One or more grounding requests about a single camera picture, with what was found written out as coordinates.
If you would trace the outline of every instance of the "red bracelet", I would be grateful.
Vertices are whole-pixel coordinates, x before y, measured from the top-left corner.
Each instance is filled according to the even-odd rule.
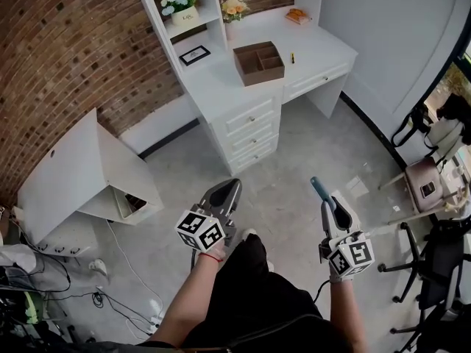
[[[209,257],[212,257],[216,262],[220,263],[221,261],[223,261],[222,259],[218,259],[217,257],[214,257],[213,255],[209,255],[209,254],[205,254],[204,252],[200,252],[198,256],[201,256],[201,255],[205,255],[205,256],[209,256]]]

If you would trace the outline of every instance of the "wooden box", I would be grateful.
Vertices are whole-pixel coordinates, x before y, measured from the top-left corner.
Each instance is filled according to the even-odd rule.
[[[245,86],[285,76],[285,65],[272,42],[238,47],[233,51],[235,66]]]

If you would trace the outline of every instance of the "human arm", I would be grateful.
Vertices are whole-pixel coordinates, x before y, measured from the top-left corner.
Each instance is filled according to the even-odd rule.
[[[208,254],[223,259],[224,243]],[[158,330],[148,341],[163,341],[179,348],[190,331],[206,319],[219,263],[213,257],[199,256],[196,265],[171,302]]]
[[[330,284],[330,321],[345,334],[354,353],[367,352],[364,325],[352,280]]]

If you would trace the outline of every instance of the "blue handle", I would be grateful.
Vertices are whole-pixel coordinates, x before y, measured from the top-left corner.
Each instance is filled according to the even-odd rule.
[[[314,190],[319,194],[320,198],[329,204],[330,210],[333,212],[336,209],[336,203],[332,200],[317,176],[313,176],[311,178],[311,184],[314,187]]]

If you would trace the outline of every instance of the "shoe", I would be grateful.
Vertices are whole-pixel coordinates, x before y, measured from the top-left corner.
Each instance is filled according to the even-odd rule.
[[[245,229],[242,233],[242,240],[246,240],[249,235],[258,235],[255,229]]]
[[[267,260],[266,264],[268,264],[268,272],[275,272],[275,266],[271,261]]]

